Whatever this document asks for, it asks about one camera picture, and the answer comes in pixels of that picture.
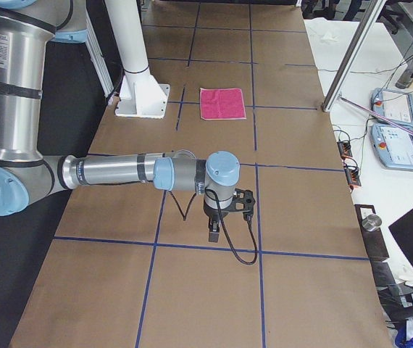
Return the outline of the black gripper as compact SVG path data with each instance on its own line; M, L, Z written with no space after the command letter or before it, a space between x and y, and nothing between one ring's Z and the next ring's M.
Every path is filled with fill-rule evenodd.
M217 201L209 197L204 197L203 209L209 217L209 241L218 242L220 235L220 216L225 218L233 206L233 199L220 201L220 209L217 208Z

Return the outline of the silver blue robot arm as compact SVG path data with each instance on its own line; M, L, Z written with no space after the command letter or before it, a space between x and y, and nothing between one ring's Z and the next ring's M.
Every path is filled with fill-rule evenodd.
M204 198L209 240L244 199L240 164L230 152L84 157L43 156L37 149L46 45L87 38L84 1L0 1L0 216L78 186L152 183Z

